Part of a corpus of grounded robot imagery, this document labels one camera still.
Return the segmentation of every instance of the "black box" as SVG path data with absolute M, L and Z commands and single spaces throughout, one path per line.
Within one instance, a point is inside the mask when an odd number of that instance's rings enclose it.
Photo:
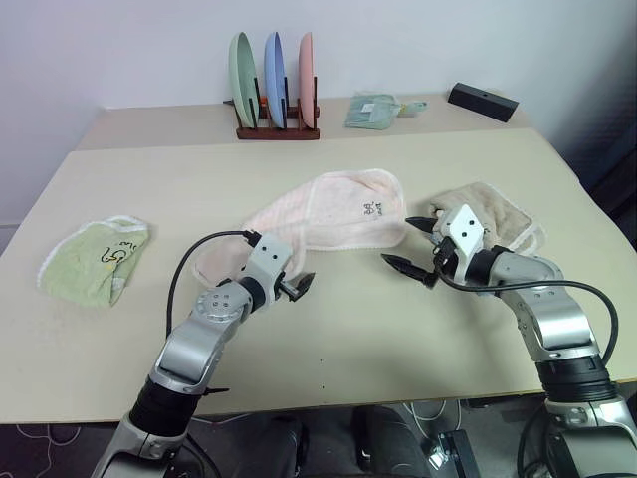
M 518 102 L 457 83 L 449 94 L 449 103 L 472 112 L 507 122 L 518 107 Z

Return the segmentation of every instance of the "folded towel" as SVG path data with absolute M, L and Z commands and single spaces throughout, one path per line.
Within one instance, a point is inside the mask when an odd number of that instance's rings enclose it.
M 389 172 L 329 172 L 284 194 L 242 229 L 272 232 L 290 244 L 294 255 L 286 277 L 292 279 L 303 269 L 306 250 L 395 246 L 405 236 L 405 212 L 402 188 Z M 213 287 L 232 277 L 249 255 L 245 241 L 224 238 L 197 257 L 193 273 Z
M 546 232 L 529 214 L 484 182 L 439 194 L 428 201 L 427 209 L 429 215 L 435 217 L 462 204 L 469 204 L 485 227 L 483 241 L 488 249 L 500 245 L 518 254 L 530 255 L 546 242 Z
M 129 216 L 85 224 L 51 251 L 38 273 L 38 287 L 82 306 L 111 306 L 148 235 L 148 226 Z

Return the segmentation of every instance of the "blue plate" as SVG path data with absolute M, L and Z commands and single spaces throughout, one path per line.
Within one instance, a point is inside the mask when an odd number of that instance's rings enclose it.
M 265 73 L 270 117 L 276 126 L 283 127 L 283 115 L 286 112 L 281 108 L 281 99 L 286 97 L 286 71 L 283 66 L 281 40 L 277 32 L 271 34 L 266 42 Z

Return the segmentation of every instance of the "light green towel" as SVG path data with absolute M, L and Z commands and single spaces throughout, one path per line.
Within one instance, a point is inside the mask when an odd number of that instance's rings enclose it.
M 51 251 L 38 273 L 38 287 L 82 306 L 112 306 L 148 235 L 148 226 L 129 216 L 85 224 Z

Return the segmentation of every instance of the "pink plate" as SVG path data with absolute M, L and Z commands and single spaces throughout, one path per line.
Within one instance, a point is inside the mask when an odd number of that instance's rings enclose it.
M 307 32 L 299 48 L 299 92 L 303 121 L 309 127 L 315 127 L 315 73 L 312 62 L 312 33 Z

